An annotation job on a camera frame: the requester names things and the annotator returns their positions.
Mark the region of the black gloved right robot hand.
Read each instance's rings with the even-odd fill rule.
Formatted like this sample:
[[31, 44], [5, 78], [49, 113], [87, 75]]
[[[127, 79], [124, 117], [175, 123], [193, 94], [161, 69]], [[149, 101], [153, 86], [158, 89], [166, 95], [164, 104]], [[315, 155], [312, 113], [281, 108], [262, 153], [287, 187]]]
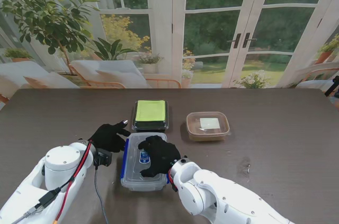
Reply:
[[158, 174], [167, 174], [181, 155], [176, 146], [164, 141], [160, 136], [150, 136], [142, 141], [138, 148], [144, 150], [150, 157], [151, 165], [140, 173], [143, 177], [154, 177]]

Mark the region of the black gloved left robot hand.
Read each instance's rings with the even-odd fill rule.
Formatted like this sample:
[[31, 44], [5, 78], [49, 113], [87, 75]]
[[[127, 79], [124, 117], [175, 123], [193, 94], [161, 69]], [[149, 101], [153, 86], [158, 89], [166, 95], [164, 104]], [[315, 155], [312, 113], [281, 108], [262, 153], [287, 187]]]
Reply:
[[95, 147], [111, 153], [119, 153], [124, 151], [126, 141], [121, 137], [128, 138], [130, 132], [125, 129], [128, 125], [127, 120], [123, 120], [115, 125], [103, 124], [89, 138], [89, 142]]

